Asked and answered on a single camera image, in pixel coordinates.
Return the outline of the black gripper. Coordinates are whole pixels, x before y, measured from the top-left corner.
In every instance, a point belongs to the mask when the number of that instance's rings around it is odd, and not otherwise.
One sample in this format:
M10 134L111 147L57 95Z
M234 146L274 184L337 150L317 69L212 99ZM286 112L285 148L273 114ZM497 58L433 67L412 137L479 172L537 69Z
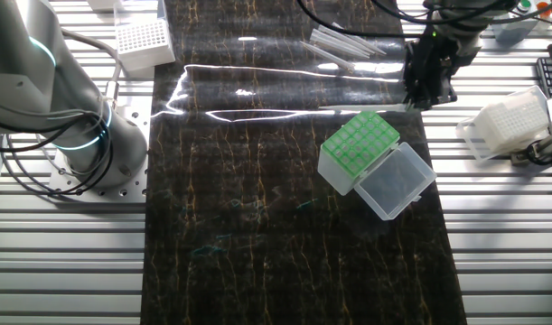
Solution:
M444 36L424 35L407 42L405 63L405 91L403 103L407 108L427 108L455 102L457 95L451 84L452 74L442 71L442 60L451 59L458 50L457 43Z

